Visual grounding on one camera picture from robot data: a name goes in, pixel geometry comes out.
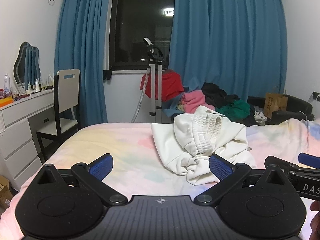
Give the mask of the person's right hand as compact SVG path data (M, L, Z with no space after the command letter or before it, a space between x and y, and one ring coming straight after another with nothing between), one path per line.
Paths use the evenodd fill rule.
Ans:
M320 202L314 201L310 205L310 210L316 212L317 214L313 217L310 228L312 230L310 235L310 240L320 240Z

